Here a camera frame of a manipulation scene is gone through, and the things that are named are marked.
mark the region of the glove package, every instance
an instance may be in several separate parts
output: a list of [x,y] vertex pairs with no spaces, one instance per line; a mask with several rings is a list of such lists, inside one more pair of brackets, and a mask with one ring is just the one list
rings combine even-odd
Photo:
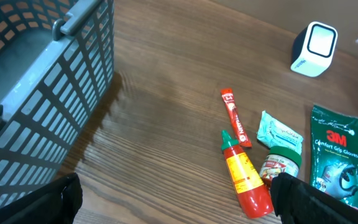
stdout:
[[310,184],[358,209],[358,118],[313,107]]

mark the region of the laundry basket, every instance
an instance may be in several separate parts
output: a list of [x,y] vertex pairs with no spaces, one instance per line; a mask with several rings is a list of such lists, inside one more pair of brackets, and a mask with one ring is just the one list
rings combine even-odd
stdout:
[[113,0],[0,0],[0,208],[49,183],[111,83]]

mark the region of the green lid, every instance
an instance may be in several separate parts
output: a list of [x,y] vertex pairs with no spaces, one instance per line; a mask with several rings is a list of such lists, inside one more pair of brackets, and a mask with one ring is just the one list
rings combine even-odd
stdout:
[[269,155],[270,154],[275,154],[275,155],[286,157],[286,158],[292,160],[294,163],[296,163],[299,168],[301,167],[302,157],[301,157],[301,155],[299,155],[297,152],[295,152],[292,149],[289,149],[287,147],[282,147],[282,146],[273,146],[270,148]]
[[236,139],[232,139],[230,134],[227,133],[226,130],[222,130],[222,140],[223,140],[222,147],[221,147],[222,151],[231,146],[235,146],[239,144],[239,141]]

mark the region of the small glass jar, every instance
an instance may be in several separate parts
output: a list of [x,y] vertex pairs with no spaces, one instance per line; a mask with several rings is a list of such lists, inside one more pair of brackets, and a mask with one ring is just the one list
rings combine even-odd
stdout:
[[294,177],[298,176],[302,157],[292,149],[282,146],[274,146],[270,149],[259,175],[270,186],[274,177],[281,172],[286,172]]

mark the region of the white cube device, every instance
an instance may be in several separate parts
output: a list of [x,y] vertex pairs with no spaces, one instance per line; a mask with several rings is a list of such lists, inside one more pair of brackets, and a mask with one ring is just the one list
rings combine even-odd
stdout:
[[321,22],[312,22],[296,37],[292,47],[291,70],[317,77],[331,64],[338,34]]

